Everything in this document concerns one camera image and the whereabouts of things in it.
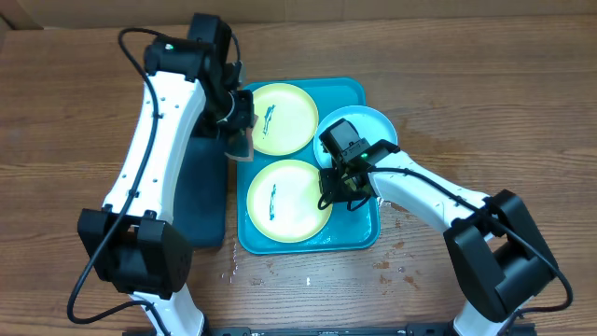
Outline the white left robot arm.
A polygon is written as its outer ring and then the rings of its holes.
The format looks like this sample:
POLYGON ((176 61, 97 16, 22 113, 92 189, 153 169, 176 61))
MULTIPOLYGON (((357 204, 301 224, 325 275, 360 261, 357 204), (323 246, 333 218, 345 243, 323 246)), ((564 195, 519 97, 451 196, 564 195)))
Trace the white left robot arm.
POLYGON ((248 159, 252 97, 229 63, 235 36, 156 38, 136 70, 144 105, 121 172, 77 232, 96 273, 142 308, 156 335, 205 335, 209 328, 187 287, 197 248, 222 245, 228 162, 248 159))

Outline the light blue plate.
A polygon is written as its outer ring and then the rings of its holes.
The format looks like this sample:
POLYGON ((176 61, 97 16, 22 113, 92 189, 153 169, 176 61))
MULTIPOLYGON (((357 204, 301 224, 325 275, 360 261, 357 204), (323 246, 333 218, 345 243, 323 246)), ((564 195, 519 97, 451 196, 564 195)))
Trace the light blue plate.
POLYGON ((331 168, 331 156, 324 152, 319 136, 325 129, 340 119, 350 121, 361 137, 373 145, 379 140, 387 140, 398 144, 398 135, 392 122, 380 111, 365 105, 348 105, 341 107, 323 118, 319 123, 313 140, 314 156, 321 168, 331 168))

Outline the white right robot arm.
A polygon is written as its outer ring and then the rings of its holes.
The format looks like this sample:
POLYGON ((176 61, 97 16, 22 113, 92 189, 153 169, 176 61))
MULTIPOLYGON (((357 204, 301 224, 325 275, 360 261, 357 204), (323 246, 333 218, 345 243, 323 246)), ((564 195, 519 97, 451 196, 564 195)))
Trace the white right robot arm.
POLYGON ((322 204, 396 203, 442 234, 466 298, 458 335, 509 335, 530 314, 528 301, 565 277, 528 208, 504 189, 494 196, 462 188, 396 146, 324 150, 322 204))

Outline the yellow plate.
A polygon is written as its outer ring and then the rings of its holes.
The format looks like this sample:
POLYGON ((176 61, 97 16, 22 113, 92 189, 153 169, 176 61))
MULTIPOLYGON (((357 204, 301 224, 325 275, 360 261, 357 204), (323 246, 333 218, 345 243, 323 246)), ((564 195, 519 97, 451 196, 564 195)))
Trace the yellow plate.
POLYGON ((285 156, 305 147, 319 123, 318 108, 305 90, 287 83, 272 83, 253 91, 257 121, 252 132, 255 150, 285 156))
POLYGON ((298 243, 314 237, 331 216, 330 206, 318 207, 321 196, 316 167, 305 161, 276 161, 252 180, 247 212, 266 237, 279 243, 298 243))

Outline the green sponge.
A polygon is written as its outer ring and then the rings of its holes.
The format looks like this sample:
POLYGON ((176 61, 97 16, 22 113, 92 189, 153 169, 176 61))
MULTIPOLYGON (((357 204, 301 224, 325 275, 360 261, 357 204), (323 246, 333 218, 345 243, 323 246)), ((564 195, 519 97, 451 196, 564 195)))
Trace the green sponge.
POLYGON ((228 136, 225 155, 234 161, 252 161, 254 159, 253 129, 240 129, 228 136))

